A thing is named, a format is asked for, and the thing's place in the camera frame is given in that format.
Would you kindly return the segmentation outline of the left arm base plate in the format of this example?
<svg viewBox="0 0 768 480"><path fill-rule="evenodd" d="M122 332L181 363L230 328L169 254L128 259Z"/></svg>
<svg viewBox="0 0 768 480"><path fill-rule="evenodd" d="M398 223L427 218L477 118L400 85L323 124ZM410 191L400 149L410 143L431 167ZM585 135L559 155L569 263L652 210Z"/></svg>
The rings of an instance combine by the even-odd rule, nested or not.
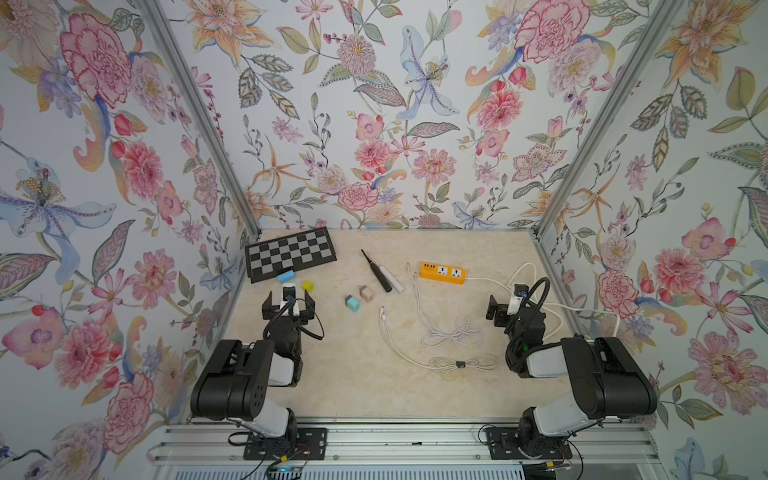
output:
<svg viewBox="0 0 768 480"><path fill-rule="evenodd" d="M326 428L289 429L282 437L263 437L250 434L243 452L243 459L278 460L324 460L328 446Z"/></svg>

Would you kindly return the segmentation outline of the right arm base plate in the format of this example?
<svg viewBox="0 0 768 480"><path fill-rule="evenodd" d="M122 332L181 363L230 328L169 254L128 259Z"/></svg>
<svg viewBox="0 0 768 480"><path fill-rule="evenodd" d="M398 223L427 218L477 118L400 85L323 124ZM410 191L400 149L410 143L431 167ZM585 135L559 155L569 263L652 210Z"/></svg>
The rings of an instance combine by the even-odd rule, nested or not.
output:
<svg viewBox="0 0 768 480"><path fill-rule="evenodd" d="M571 460L573 453L564 438L542 437L537 433L521 432L517 427L486 425L478 432L488 447L492 460Z"/></svg>

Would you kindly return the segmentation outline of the black electric toothbrush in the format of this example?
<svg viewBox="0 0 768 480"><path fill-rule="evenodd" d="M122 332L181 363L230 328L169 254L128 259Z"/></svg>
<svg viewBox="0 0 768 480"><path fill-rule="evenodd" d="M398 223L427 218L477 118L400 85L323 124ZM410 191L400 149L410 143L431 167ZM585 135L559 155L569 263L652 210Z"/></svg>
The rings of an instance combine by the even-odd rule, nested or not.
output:
<svg viewBox="0 0 768 480"><path fill-rule="evenodd" d="M363 254L365 260L368 263L369 268L371 269L372 273L378 280L379 284L383 288L385 293L390 293L393 290L393 287L391 283L388 281L387 277L384 275L383 271L380 269L380 267L368 256L368 254L362 250L361 253Z"/></svg>

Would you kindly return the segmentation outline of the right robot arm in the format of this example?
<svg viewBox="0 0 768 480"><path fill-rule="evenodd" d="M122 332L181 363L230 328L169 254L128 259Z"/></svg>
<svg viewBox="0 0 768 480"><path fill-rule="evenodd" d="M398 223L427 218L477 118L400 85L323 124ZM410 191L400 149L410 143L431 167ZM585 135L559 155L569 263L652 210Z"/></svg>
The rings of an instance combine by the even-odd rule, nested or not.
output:
<svg viewBox="0 0 768 480"><path fill-rule="evenodd" d="M504 360L521 378L566 378L570 390L556 400L527 408L515 427L480 430L494 459L571 457L569 441L608 417L633 419L656 412L658 394L616 337L580 335L546 343L546 277L533 286L515 284L510 300L489 298L486 318L504 330Z"/></svg>

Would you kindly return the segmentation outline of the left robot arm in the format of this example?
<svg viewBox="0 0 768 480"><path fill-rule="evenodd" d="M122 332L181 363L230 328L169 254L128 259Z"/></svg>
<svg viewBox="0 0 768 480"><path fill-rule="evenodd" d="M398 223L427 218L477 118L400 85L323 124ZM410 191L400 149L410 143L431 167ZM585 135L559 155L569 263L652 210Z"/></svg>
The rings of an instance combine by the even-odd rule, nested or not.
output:
<svg viewBox="0 0 768 480"><path fill-rule="evenodd" d="M277 453L295 448L299 432L293 411L272 401L268 389L297 386L303 337L321 341L324 334L308 329L316 318L314 299L309 293L298 298L290 287L283 289L280 304L265 300L262 316L262 339L218 342L193 387L190 410L195 417L233 423L262 449Z"/></svg>

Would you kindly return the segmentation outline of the teal USB charger block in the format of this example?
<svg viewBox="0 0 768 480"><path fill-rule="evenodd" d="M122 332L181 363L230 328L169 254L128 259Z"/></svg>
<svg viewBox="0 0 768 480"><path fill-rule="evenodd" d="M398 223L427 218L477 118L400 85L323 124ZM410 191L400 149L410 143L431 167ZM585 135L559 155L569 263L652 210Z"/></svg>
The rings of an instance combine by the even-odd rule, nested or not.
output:
<svg viewBox="0 0 768 480"><path fill-rule="evenodd" d="M353 295L347 295L345 297L345 304L353 312L357 312L361 307L359 300Z"/></svg>

